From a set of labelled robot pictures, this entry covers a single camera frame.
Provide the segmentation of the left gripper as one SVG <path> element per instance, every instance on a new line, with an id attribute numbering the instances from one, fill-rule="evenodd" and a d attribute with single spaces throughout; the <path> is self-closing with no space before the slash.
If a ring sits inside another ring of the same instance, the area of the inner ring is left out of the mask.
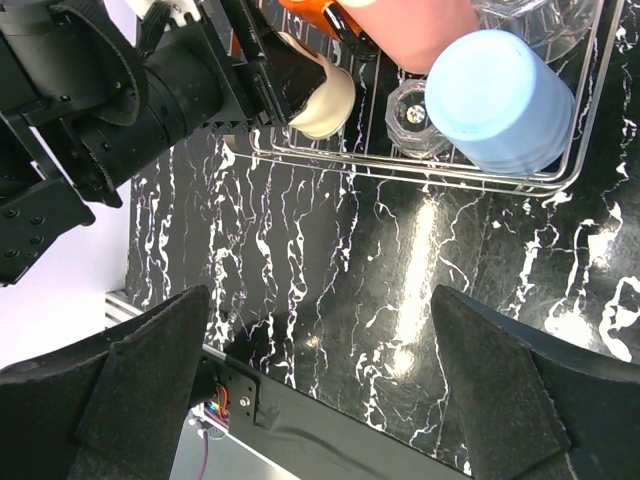
<path id="1" fill-rule="evenodd" d="M 224 133 L 258 126 L 284 126 L 301 113 L 327 80 L 320 56 L 286 32 L 276 30 L 254 1 L 201 1 L 202 18 L 224 16 L 236 53 L 223 51 L 217 74 L 219 111 L 200 124 Z"/>

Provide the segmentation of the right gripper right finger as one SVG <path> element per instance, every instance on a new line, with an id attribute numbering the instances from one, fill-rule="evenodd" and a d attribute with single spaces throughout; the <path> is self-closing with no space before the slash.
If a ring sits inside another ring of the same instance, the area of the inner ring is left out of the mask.
<path id="1" fill-rule="evenodd" d="M 636 479 L 639 367 L 439 285 L 431 312 L 476 479 Z"/>

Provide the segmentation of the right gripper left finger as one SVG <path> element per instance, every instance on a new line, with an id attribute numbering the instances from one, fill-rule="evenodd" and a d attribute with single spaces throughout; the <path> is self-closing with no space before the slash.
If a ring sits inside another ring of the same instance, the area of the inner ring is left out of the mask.
<path id="1" fill-rule="evenodd" d="M 192 287 L 1 371 L 4 479 L 169 477 L 208 320 Z"/>

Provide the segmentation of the metal cup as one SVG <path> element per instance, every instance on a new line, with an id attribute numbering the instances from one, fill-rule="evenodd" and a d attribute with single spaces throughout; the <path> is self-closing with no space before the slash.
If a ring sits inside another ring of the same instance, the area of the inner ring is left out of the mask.
<path id="1" fill-rule="evenodd" d="M 326 75 L 326 80 L 311 94 L 289 125 L 311 140 L 327 139 L 336 134 L 351 115 L 356 100 L 354 81 L 346 70 L 292 35 L 283 31 L 279 35 L 297 52 L 320 65 Z"/>

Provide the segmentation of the orange cup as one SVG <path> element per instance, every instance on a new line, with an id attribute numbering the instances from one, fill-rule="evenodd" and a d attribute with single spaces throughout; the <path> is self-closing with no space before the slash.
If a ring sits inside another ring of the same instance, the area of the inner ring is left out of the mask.
<path id="1" fill-rule="evenodd" d="M 344 44 L 363 63 L 376 59 L 379 48 L 337 1 L 279 0 L 289 12 L 301 17 L 327 36 Z"/>

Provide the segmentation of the pink plastic cup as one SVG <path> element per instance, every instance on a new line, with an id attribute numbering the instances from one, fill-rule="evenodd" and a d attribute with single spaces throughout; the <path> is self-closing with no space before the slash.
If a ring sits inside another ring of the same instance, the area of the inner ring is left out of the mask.
<path id="1" fill-rule="evenodd" d="M 342 1 L 340 5 L 401 69 L 427 74 L 460 37 L 479 29 L 470 0 Z"/>

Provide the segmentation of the small clear plastic cup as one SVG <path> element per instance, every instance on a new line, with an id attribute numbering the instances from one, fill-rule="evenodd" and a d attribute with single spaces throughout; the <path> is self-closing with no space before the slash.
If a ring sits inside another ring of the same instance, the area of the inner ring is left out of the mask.
<path id="1" fill-rule="evenodd" d="M 405 156 L 426 159 L 445 152 L 451 143 L 432 124 L 426 110 L 426 81 L 409 79 L 387 97 L 387 136 Z"/>

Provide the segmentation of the blue plastic cup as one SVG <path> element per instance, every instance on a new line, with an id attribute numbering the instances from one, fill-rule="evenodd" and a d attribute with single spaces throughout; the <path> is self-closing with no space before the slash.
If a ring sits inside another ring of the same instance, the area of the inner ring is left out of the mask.
<path id="1" fill-rule="evenodd" d="M 429 120 L 484 172 L 530 175 L 565 151 L 575 99 L 523 40 L 495 29 L 456 40 L 426 79 Z"/>

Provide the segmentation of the clear faceted glass tumbler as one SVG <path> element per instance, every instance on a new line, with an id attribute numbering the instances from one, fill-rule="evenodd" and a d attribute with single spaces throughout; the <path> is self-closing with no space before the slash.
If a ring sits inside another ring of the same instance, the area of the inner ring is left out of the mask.
<path id="1" fill-rule="evenodd" d="M 577 46 L 591 28 L 598 2 L 591 0 L 473 1 L 486 28 L 522 39 L 546 63 Z"/>

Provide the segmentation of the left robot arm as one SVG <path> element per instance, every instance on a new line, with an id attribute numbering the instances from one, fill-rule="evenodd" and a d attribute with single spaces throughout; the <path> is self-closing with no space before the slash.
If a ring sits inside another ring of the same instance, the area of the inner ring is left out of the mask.
<path id="1" fill-rule="evenodd" d="M 1 5 L 1 282 L 17 283 L 65 232 L 121 206 L 119 187 L 196 129 L 285 125 L 327 80 L 250 1 L 134 1 L 128 41 L 101 1 Z"/>

